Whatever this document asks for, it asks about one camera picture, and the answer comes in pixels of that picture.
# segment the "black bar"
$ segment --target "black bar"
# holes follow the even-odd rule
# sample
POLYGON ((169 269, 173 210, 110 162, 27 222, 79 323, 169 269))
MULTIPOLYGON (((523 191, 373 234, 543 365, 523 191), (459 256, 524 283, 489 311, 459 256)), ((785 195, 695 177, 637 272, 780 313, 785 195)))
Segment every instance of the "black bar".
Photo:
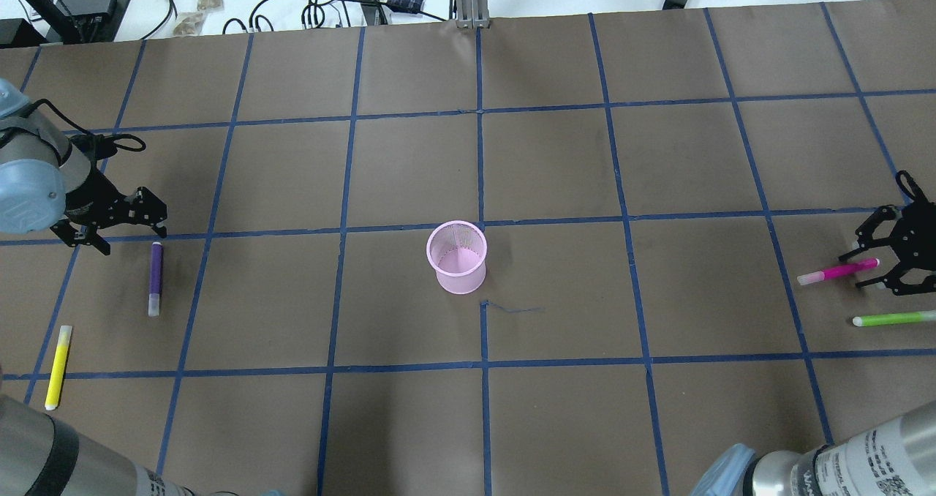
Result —
POLYGON ((49 23, 52 30, 61 36, 61 42, 64 44, 78 44, 81 42, 78 29, 71 23, 71 20, 68 20, 67 16, 64 16, 60 9, 56 8, 51 0, 26 0, 26 2, 49 23))

